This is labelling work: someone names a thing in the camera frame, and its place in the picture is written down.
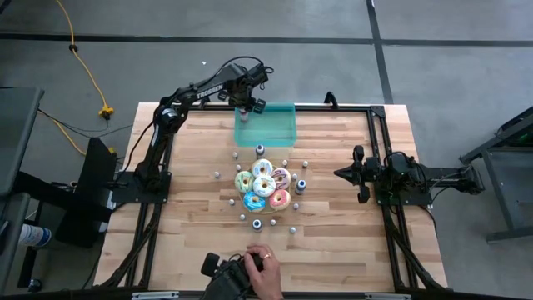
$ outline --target wooden table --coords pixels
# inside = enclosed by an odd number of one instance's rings
[[[129,147],[152,120],[155,102],[139,103]],[[406,106],[389,105],[386,119],[392,149],[416,157],[416,146]],[[349,166],[356,144],[371,153],[366,116],[357,112],[297,112],[297,141],[293,148],[267,148],[275,165],[283,159],[288,169],[307,181],[305,195],[293,197],[300,209],[273,215],[252,215],[238,202],[233,185],[237,163],[249,168],[252,148],[238,148],[233,140],[232,112],[190,112],[172,147],[172,185],[163,207],[154,253],[150,289],[203,290],[209,278],[200,274],[208,252],[229,258],[242,253],[248,243],[271,246],[281,262],[283,291],[390,292],[391,266],[380,208],[374,199],[359,204],[357,187],[333,175]],[[381,132],[376,120],[378,140]],[[150,131],[133,153],[131,169],[144,157]],[[385,153],[380,142],[380,153]],[[232,153],[238,152],[238,161]],[[309,167],[301,168],[307,160]],[[220,179],[213,173],[218,171]],[[112,215],[95,284],[105,281],[132,246],[138,204],[127,204]],[[247,220],[240,221],[245,213]],[[446,285],[441,255],[431,219],[419,207],[405,207],[414,253],[434,279]],[[258,216],[261,233],[252,231]],[[277,225],[271,227],[269,220]],[[289,233],[296,227],[296,234]],[[140,255],[137,280],[142,271]],[[407,282],[405,260],[399,254],[402,278]]]

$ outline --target translucent teal bin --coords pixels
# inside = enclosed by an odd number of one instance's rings
[[[262,114],[248,113],[242,122],[235,110],[235,143],[239,147],[291,147],[296,142],[296,109],[292,103],[267,103]]]

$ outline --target gray floor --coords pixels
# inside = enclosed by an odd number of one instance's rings
[[[150,2],[63,1],[77,33],[212,37],[371,38],[363,0],[229,0]],[[527,0],[375,0],[383,38],[528,39]],[[17,0],[0,15],[0,31],[67,33],[52,0]],[[39,86],[41,108],[84,128],[103,128],[101,100],[67,50],[67,42],[0,42],[0,86]],[[276,69],[269,101],[312,102],[333,91],[342,103],[383,103],[373,46],[232,43],[80,42],[116,113],[110,128],[131,123],[137,103],[157,101],[210,75],[239,54]],[[394,103],[406,104],[421,161],[459,166],[458,157],[491,137],[504,121],[533,104],[533,48],[385,47]],[[103,139],[123,155],[129,131]],[[87,140],[75,137],[85,147]],[[37,117],[22,169],[48,181],[77,179],[83,158],[44,117]],[[483,164],[476,162],[488,183]],[[464,292],[533,298],[533,238],[488,245],[505,229],[496,197],[442,193],[435,205],[439,243],[450,287]],[[61,212],[47,208],[57,226]],[[47,290],[80,288],[99,249],[53,245],[36,274]]]

